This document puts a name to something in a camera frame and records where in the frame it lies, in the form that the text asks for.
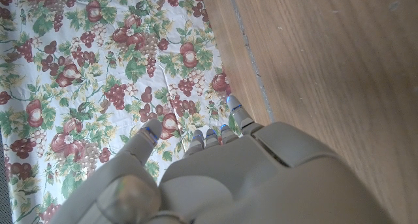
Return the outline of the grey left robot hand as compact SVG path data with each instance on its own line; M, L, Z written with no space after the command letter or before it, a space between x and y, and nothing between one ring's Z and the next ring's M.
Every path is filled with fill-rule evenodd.
M52 223L391 223L324 143L282 122L256 123L233 96L240 128L195 131L155 182L145 165L164 125L146 122L55 213Z

